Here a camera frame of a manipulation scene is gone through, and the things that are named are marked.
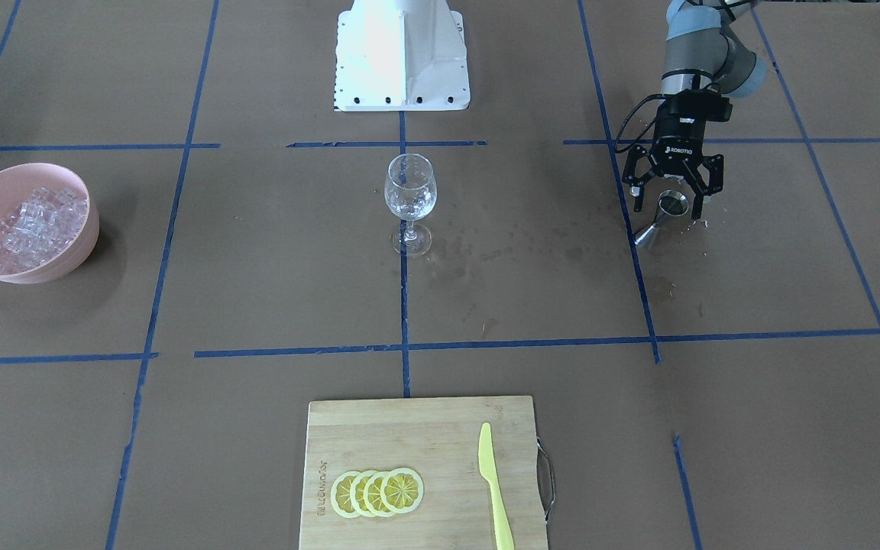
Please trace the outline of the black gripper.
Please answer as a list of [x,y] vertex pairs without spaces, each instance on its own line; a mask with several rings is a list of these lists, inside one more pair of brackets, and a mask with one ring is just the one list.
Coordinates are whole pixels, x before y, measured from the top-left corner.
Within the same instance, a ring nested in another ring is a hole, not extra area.
[[642,212],[646,185],[658,175],[687,178],[694,192],[691,219],[701,219],[705,199],[722,192],[724,184],[724,156],[703,153],[706,126],[729,121],[732,110],[730,98],[712,89],[680,91],[660,105],[651,153],[643,145],[626,151],[622,182],[629,188],[633,212]]

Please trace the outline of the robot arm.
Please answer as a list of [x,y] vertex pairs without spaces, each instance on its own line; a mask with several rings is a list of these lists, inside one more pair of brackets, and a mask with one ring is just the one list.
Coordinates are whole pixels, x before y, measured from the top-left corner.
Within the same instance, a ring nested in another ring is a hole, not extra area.
[[691,218],[698,220],[706,199],[723,191],[724,156],[705,154],[706,126],[730,120],[733,98],[750,96],[761,86],[767,66],[734,34],[731,24],[749,13],[755,1],[671,1],[665,18],[664,73],[661,90],[640,105],[656,101],[654,118],[642,130],[651,144],[636,138],[626,154],[622,182],[629,187],[633,211],[645,205],[651,179],[678,179],[691,188]]

